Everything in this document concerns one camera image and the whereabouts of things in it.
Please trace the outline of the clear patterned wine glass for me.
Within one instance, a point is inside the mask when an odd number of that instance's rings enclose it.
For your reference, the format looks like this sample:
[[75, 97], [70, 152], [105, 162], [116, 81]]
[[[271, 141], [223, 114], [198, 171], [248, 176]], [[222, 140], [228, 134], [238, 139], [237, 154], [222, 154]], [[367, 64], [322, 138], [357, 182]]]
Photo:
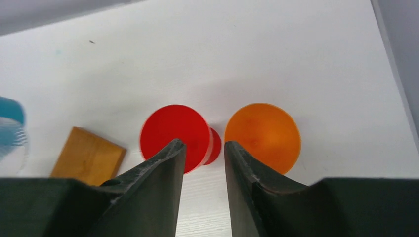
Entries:
[[23, 146], [5, 147], [0, 146], [0, 176], [13, 177], [18, 175], [24, 168], [29, 149], [29, 139]]

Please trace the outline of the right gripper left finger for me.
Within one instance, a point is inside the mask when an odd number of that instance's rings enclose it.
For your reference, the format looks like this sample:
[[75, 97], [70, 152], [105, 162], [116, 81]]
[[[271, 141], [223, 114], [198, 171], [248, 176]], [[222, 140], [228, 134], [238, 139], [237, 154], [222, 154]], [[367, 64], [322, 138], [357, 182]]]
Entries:
[[3, 237], [173, 237], [186, 146], [175, 139], [99, 186], [73, 178], [2, 178]]

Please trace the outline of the orange wine glass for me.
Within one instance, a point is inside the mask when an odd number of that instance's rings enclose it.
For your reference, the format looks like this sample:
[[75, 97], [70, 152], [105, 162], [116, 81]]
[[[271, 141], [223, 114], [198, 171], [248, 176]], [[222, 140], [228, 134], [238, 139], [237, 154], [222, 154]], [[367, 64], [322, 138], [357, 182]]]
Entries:
[[301, 135], [294, 119], [268, 103], [240, 108], [227, 123], [224, 141], [238, 142], [255, 159], [286, 174], [300, 155]]

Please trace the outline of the gold wire rack wooden base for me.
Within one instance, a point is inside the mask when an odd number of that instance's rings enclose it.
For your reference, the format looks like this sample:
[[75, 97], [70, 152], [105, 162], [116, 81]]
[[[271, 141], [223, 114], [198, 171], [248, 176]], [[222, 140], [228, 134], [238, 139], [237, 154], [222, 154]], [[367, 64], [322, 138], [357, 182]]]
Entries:
[[116, 177], [126, 148], [80, 127], [73, 127], [50, 174], [99, 186]]

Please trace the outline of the red wine glass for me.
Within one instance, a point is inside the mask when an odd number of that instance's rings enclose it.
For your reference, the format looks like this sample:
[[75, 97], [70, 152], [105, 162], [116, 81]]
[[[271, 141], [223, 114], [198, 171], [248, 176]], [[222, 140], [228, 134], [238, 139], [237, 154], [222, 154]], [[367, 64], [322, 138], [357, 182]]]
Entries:
[[185, 174], [213, 163], [221, 152], [219, 134], [196, 110], [180, 104], [161, 107], [146, 119], [139, 136], [140, 151], [148, 160], [174, 139], [186, 145]]

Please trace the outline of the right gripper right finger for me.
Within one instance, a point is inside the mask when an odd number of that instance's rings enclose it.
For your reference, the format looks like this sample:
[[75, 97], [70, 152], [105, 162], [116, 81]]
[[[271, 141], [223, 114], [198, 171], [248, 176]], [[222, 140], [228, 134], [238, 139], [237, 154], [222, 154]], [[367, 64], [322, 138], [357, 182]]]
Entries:
[[235, 237], [416, 237], [417, 179], [324, 178], [306, 186], [224, 146]]

